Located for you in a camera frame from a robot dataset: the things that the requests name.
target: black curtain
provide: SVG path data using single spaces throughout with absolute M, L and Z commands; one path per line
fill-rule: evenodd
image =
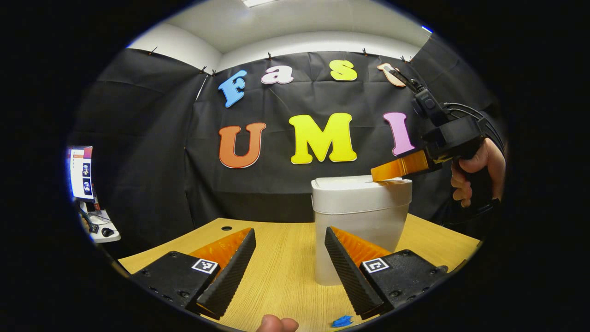
M 354 81 L 336 81 L 332 60 L 348 60 Z M 403 113 L 411 143 L 432 129 L 419 117 L 407 87 L 391 84 L 377 66 L 389 63 L 431 89 L 439 102 L 490 110 L 493 96 L 459 56 L 436 39 L 412 61 L 351 52 L 298 53 L 262 59 L 209 76 L 181 61 L 147 51 L 122 51 L 87 90 L 69 143 L 92 145 L 93 180 L 122 239 L 107 243 L 115 257 L 141 252 L 183 235 L 217 217 L 267 222 L 312 222 L 311 181 L 319 177 L 370 174 L 392 161 L 394 139 L 383 114 Z M 293 81 L 264 84 L 274 66 L 290 66 Z M 221 83 L 240 70 L 245 95 L 226 108 Z M 295 165 L 289 119 L 310 115 L 324 129 L 334 113 L 348 113 L 352 162 Z M 261 152 L 247 168 L 219 160 L 219 130 L 239 126 L 235 153 L 248 151 L 245 127 L 264 122 Z M 409 212 L 441 223 L 458 204 L 451 199 L 450 165 L 410 175 Z
M 348 60 L 357 72 L 354 81 L 336 81 L 330 75 L 332 60 Z M 312 222 L 311 181 L 319 177 L 367 175 L 370 169 L 394 160 L 394 139 L 383 118 L 388 112 L 406 115 L 409 138 L 416 149 L 420 136 L 432 128 L 420 118 L 406 87 L 391 84 L 377 66 L 389 63 L 408 77 L 419 75 L 413 66 L 396 58 L 351 52 L 298 53 L 272 57 L 226 69 L 207 78 L 194 106 L 187 142 L 188 198 L 195 224 L 217 217 L 268 222 Z M 293 81 L 263 84 L 261 77 L 273 66 L 290 66 Z M 245 95 L 231 107 L 219 85 L 240 70 Z M 333 113 L 352 115 L 350 135 L 357 160 L 323 162 L 313 156 L 310 164 L 294 165 L 294 128 L 289 119 L 310 115 L 324 129 Z M 264 122 L 259 159 L 247 168 L 227 168 L 219 160 L 220 135 L 226 126 L 239 126 L 235 153 L 248 151 L 250 123 Z M 431 220 L 449 198 L 448 166 L 430 174 L 410 177 L 414 181 L 410 213 Z
M 194 229 L 185 198 L 184 149 L 206 74 L 181 61 L 125 49 L 86 92 L 69 144 L 92 145 L 99 203 L 122 239 L 117 258 Z

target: monitor screen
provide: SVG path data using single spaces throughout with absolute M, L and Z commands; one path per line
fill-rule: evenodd
M 68 147 L 67 170 L 71 195 L 81 201 L 94 201 L 92 193 L 92 147 Z

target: white plastic container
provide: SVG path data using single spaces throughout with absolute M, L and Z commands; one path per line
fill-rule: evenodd
M 373 182 L 370 175 L 317 178 L 312 181 L 316 224 L 316 282 L 341 285 L 324 245 L 334 226 L 391 252 L 404 229 L 412 201 L 412 181 L 393 178 Z

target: ceiling light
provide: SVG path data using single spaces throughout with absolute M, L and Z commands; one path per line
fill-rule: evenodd
M 257 5 L 266 4 L 267 2 L 273 2 L 276 0 L 242 0 L 242 1 L 244 1 L 244 5 L 246 5 L 248 7 L 254 7 Z

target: hand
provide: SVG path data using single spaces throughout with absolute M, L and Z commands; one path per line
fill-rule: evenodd
M 278 319 L 275 315 L 264 315 L 256 332 L 295 332 L 299 323 L 291 318 Z
M 491 139 L 486 138 L 483 144 L 477 150 L 472 159 L 459 159 L 459 166 L 468 173 L 475 173 L 485 166 L 490 173 L 491 178 L 491 193 L 492 198 L 502 200 L 502 192 L 504 191 L 504 175 L 506 173 L 506 160 L 502 153 L 492 142 Z M 455 201 L 461 201 L 461 206 L 468 207 L 471 205 L 471 183 L 467 181 L 465 175 L 459 171 L 455 163 L 451 165 L 451 186 L 457 188 L 453 193 Z

